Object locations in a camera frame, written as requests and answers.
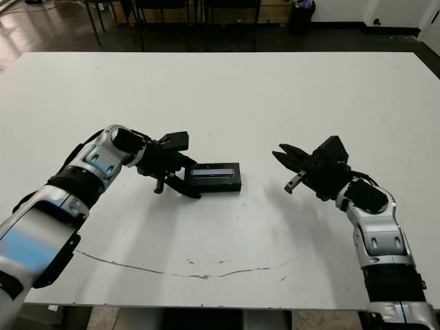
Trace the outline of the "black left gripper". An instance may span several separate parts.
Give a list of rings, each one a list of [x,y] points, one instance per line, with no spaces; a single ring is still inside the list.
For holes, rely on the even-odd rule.
[[[188,182],[175,175],[182,168],[192,168],[197,162],[178,151],[170,151],[149,143],[144,154],[135,165],[137,172],[143,176],[156,179],[154,193],[161,194],[167,184],[178,193],[192,199],[200,199],[200,193]]]

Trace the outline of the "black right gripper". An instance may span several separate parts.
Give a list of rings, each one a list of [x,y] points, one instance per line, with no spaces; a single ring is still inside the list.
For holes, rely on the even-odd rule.
[[[287,169],[296,173],[292,181],[303,183],[323,201],[335,200],[351,180],[349,155],[346,151],[315,150],[312,154],[290,144],[279,144],[283,152],[272,155]]]

